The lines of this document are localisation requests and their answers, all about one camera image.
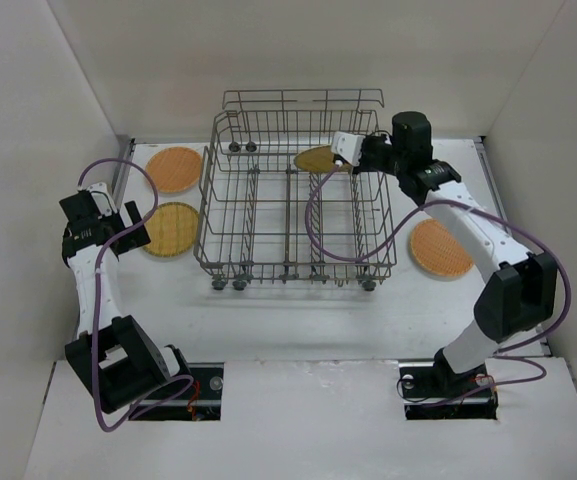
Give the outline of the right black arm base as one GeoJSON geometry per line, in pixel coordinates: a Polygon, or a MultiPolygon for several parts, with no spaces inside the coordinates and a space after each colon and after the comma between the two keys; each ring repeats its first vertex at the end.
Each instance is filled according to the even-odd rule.
{"type": "Polygon", "coordinates": [[[402,363],[397,393],[407,420],[496,420],[498,395],[484,365],[449,383],[430,362],[402,363]]]}

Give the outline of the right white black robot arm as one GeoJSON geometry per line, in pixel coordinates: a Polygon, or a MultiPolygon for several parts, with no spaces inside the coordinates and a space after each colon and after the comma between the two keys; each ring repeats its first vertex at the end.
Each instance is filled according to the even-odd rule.
{"type": "Polygon", "coordinates": [[[437,396],[448,396],[475,376],[506,340],[551,318],[555,258],[547,251],[533,253],[480,208],[458,172],[434,157],[424,114],[394,115],[389,134],[337,134],[333,150],[354,173],[395,176],[401,191],[456,238],[482,277],[472,322],[435,354],[431,378],[437,396]]]}

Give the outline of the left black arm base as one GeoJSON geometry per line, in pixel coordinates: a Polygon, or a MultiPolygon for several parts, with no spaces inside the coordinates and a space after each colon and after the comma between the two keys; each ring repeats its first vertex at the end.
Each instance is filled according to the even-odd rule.
{"type": "Polygon", "coordinates": [[[223,363],[190,365],[193,383],[178,381],[163,387],[145,400],[131,421],[219,421],[224,388],[223,363]]]}

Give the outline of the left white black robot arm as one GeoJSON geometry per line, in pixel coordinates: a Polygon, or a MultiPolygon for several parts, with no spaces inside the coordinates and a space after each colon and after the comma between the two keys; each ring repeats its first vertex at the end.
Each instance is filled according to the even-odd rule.
{"type": "Polygon", "coordinates": [[[67,218],[62,259],[74,275],[79,320],[66,359],[88,391],[98,382],[99,406],[110,414],[172,379],[162,351],[125,313],[119,257],[150,243],[136,203],[125,204],[126,225],[103,182],[60,201],[67,218]]]}

